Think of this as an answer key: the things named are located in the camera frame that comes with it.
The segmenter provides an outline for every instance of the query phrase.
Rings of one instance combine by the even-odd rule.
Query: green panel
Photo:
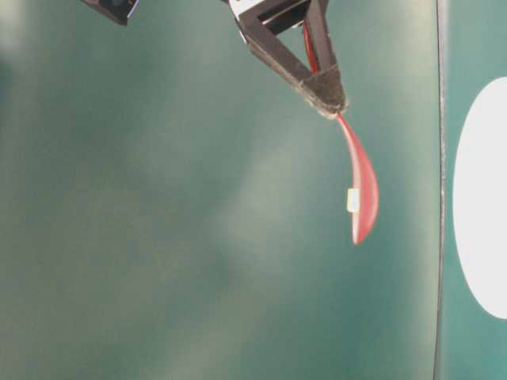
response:
[[[121,28],[0,0],[1,378],[432,377],[436,5],[337,0],[328,20],[379,177],[359,247],[337,125],[225,5],[142,0]]]
[[[452,179],[465,118],[478,93],[507,76],[507,3],[445,0],[444,127],[446,223],[438,378],[507,378],[507,322],[489,315],[470,292],[456,251]]]

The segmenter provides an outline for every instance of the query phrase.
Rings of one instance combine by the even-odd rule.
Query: teal wall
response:
[[[507,3],[442,1],[445,27],[444,130],[446,222],[437,378],[507,378],[507,322],[489,315],[470,292],[456,251],[452,179],[465,118],[483,87],[507,76]]]
[[[120,28],[0,0],[1,378],[431,378],[436,5],[328,20],[379,178],[359,247],[337,125],[224,5],[142,0]]]

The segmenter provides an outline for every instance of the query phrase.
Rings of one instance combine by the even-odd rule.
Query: black plastic part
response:
[[[344,110],[345,92],[324,16],[328,2],[264,0],[242,13],[238,26],[250,50],[331,119]],[[308,27],[320,68],[316,73],[311,73],[276,36],[302,21]]]
[[[139,0],[82,0],[119,25],[126,25]]]

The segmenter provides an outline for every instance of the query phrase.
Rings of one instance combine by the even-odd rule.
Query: dark edge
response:
[[[444,241],[445,241],[445,185],[446,185],[446,148],[445,148],[445,78],[444,64],[447,46],[447,23],[445,22],[448,0],[436,0],[436,30],[438,38],[438,76],[439,76],[439,109],[440,109],[440,246],[438,262],[438,298],[436,307],[435,358],[433,360],[433,380],[437,380],[440,369],[440,345],[442,329],[442,290],[444,288]]]

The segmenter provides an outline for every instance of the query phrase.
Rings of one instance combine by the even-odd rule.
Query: white oval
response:
[[[475,98],[459,139],[453,190],[459,260],[488,313],[507,318],[507,78]]]

